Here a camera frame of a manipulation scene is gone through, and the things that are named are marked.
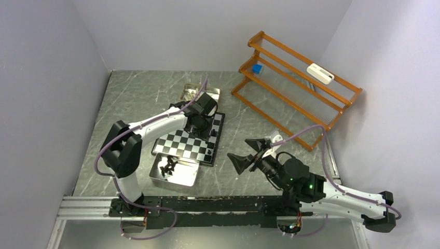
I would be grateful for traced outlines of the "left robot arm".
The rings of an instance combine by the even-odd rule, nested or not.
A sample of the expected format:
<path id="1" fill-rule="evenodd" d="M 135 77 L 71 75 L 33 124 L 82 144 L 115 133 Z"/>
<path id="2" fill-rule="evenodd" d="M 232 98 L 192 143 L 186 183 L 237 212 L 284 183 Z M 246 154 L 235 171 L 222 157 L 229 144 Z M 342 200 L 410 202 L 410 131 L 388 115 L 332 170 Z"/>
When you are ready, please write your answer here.
<path id="1" fill-rule="evenodd" d="M 143 147 L 177 130 L 208 141 L 217 107 L 214 98 L 202 93 L 191 101 L 170 104 L 163 113 L 148 119 L 132 123 L 120 120 L 111 126 L 96 160 L 102 159 L 111 170 L 109 176 L 114 179 L 122 207 L 129 215 L 140 214 L 144 207 L 136 176 Z"/>

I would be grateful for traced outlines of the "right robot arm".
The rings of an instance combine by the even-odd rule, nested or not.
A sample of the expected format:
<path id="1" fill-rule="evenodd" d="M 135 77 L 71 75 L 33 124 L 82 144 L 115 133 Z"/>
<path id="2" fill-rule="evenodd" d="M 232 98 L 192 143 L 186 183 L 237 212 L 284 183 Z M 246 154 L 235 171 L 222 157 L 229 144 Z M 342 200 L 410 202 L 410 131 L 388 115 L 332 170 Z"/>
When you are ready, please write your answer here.
<path id="1" fill-rule="evenodd" d="M 396 226 L 396 212 L 391 211 L 392 193 L 361 193 L 331 182 L 328 178 L 310 172 L 309 166 L 290 153 L 280 162 L 283 152 L 270 147 L 268 139 L 246 139 L 256 153 L 227 157 L 238 174 L 245 170 L 260 170 L 266 179 L 282 191 L 279 201 L 267 205 L 269 214 L 297 216 L 295 225 L 283 225 L 286 233 L 298 232 L 301 218 L 307 212 L 338 215 L 362 223 L 374 232 L 389 233 Z"/>

